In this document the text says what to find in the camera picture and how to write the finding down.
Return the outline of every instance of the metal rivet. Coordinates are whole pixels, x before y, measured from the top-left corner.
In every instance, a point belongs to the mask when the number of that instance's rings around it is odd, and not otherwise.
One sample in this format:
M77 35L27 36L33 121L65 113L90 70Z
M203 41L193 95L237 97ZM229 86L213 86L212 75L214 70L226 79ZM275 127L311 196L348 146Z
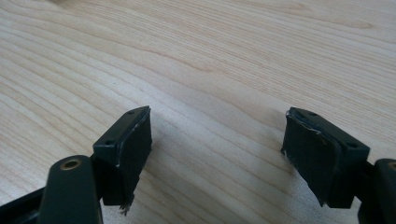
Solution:
M65 161L64 163L62 163L61 170L64 170L64 171L73 170L73 169L76 169L77 167L79 167L80 165L81 165L81 160L79 160L79 159L70 159L70 160Z

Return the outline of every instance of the screw hole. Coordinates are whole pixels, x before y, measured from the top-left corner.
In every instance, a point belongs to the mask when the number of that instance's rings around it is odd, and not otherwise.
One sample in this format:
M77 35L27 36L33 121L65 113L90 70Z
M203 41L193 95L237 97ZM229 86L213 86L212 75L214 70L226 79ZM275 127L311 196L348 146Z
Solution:
M79 159L71 159L62 163L61 170L68 171L73 170L81 165L81 160Z
M349 147L357 147L358 146L356 143L346 143L346 145Z
M111 144L113 144L113 143L114 143L113 140L107 140L107 141L105 141L106 146L109 146L109 145L111 145Z
M390 169L393 169L396 171L396 161L392 161L392 162L388 163L388 166L390 167Z

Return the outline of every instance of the wood grain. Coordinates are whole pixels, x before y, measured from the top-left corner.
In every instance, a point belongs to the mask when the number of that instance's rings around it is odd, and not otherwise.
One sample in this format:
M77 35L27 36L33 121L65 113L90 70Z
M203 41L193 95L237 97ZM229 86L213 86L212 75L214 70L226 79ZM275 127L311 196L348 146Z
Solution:
M105 223L357 223L279 153L292 105L396 158L395 1L7 0L0 55L0 204L141 105L153 151Z

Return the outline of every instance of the wooden table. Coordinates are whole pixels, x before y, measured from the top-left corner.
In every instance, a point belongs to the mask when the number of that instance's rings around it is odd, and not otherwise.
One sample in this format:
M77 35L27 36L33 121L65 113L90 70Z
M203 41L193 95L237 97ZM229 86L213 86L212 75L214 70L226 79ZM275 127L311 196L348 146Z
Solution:
M280 154L285 111L319 113L396 158L396 2L0 3L0 204L125 111L153 151L131 213L105 223L357 223L321 208Z

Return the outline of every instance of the black bracket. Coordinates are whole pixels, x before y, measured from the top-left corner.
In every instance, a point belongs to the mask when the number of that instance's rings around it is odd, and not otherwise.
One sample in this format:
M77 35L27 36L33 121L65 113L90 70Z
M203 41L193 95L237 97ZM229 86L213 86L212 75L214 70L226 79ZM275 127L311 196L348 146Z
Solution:
M396 160L367 161L370 148L316 113L292 107L281 152L320 205L350 208L361 201L361 223L396 223Z
M148 106L128 111L93 145L93 155L53 164L47 186L0 207L0 223L103 223L99 200L126 215L151 151Z

